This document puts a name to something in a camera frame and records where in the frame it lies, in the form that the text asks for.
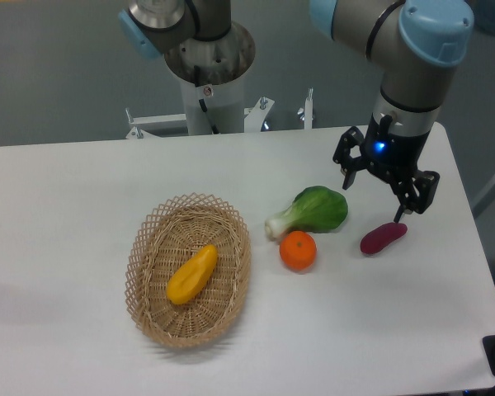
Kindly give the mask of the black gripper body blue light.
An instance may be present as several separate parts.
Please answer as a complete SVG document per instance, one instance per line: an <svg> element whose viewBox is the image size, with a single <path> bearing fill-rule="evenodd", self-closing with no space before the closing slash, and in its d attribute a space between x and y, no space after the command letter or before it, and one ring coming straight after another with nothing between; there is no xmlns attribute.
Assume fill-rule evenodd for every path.
<svg viewBox="0 0 495 396"><path fill-rule="evenodd" d="M365 165L371 174L390 184L394 194L415 194L415 182L420 187L420 180L426 176L418 170L417 161L430 132L400 136L393 134L393 130L392 116L385 115L380 121L370 118L362 144Z"/></svg>

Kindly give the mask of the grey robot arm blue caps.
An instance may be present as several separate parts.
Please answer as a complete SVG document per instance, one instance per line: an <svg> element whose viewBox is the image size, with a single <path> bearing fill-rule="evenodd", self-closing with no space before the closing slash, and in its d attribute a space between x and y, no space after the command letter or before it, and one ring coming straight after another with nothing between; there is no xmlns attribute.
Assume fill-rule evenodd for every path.
<svg viewBox="0 0 495 396"><path fill-rule="evenodd" d="M424 144L463 61L474 14L463 1L312 1L311 22L379 65L384 76L366 131L350 128L333 160L344 187L362 170L387 183L398 215L421 214L440 177L417 166ZM147 58L163 57L186 92L191 134L246 129L243 95L224 97L251 68L255 46L231 17L228 1L131 1L118 20Z"/></svg>

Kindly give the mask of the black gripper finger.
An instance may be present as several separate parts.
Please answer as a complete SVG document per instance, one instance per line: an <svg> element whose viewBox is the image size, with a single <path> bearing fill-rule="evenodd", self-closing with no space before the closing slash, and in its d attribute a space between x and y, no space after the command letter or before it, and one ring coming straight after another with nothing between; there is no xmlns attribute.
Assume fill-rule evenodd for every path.
<svg viewBox="0 0 495 396"><path fill-rule="evenodd" d="M396 181L393 193L398 198L399 206L394 222L398 223L404 214L423 214L434 200L439 181L438 172L420 170L408 179Z"/></svg>
<svg viewBox="0 0 495 396"><path fill-rule="evenodd" d="M351 150L353 148L361 150L361 145L364 142L364 135L355 126L349 128L339 139L332 160L341 167L341 172L344 176L343 190L350 188L355 181L356 174L365 169L364 158L361 155L357 157L351 156Z"/></svg>

